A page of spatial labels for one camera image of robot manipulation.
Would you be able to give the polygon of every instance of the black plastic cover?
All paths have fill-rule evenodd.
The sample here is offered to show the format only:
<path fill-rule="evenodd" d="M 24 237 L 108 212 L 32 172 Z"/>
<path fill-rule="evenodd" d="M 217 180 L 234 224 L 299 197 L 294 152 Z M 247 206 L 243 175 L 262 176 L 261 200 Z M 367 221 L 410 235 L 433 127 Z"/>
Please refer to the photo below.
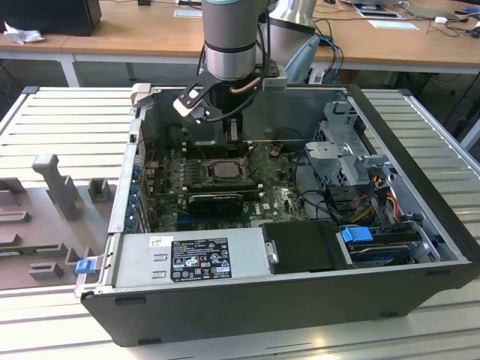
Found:
<path fill-rule="evenodd" d="M 325 221 L 264 223 L 263 237 L 273 242 L 279 262 L 274 274 L 346 269 L 334 227 Z"/>

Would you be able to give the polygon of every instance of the power supply label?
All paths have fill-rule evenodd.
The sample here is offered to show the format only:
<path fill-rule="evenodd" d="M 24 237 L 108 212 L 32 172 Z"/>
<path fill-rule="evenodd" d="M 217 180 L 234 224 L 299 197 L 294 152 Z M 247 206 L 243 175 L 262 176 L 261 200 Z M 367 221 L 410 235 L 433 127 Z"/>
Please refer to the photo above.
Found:
<path fill-rule="evenodd" d="M 232 277 L 227 238 L 172 241 L 170 279 L 201 281 Z"/>

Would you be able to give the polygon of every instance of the yellow wire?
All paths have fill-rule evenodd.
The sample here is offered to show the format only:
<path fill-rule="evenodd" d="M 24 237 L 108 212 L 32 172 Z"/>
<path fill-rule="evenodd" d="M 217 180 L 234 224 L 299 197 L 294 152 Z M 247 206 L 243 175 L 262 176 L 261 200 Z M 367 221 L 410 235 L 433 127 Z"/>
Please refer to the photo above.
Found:
<path fill-rule="evenodd" d="M 370 208 L 368 208 L 366 211 L 364 211 L 363 213 L 361 213 L 359 216 L 357 216 L 355 219 L 353 219 L 353 223 L 356 223 L 357 221 L 360 221 L 361 219 L 363 218 L 366 218 L 372 211 L 374 210 L 374 207 L 371 206 Z"/>

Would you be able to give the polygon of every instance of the gray metal bracket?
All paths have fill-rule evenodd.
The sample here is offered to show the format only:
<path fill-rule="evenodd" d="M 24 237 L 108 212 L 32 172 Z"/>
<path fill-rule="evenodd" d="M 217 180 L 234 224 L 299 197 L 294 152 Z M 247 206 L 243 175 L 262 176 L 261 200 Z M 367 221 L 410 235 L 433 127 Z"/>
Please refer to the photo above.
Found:
<path fill-rule="evenodd" d="M 73 221 L 77 218 L 78 210 L 75 206 L 74 195 L 71 193 L 71 189 L 69 190 L 60 176 L 58 164 L 59 158 L 57 155 L 44 154 L 35 158 L 31 168 L 43 176 L 50 189 L 50 195 L 55 199 L 67 221 Z"/>

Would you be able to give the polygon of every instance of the blue plastic tab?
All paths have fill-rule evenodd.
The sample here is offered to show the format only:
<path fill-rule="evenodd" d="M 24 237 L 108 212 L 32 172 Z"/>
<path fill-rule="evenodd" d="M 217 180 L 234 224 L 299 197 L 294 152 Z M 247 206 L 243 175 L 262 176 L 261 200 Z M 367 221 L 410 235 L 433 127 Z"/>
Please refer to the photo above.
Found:
<path fill-rule="evenodd" d="M 347 227 L 341 231 L 344 242 L 371 242 L 374 240 L 367 227 Z"/>
<path fill-rule="evenodd" d="M 79 274 L 94 274 L 96 272 L 95 266 L 97 265 L 97 260 L 87 259 L 80 260 L 76 263 L 75 272 Z"/>

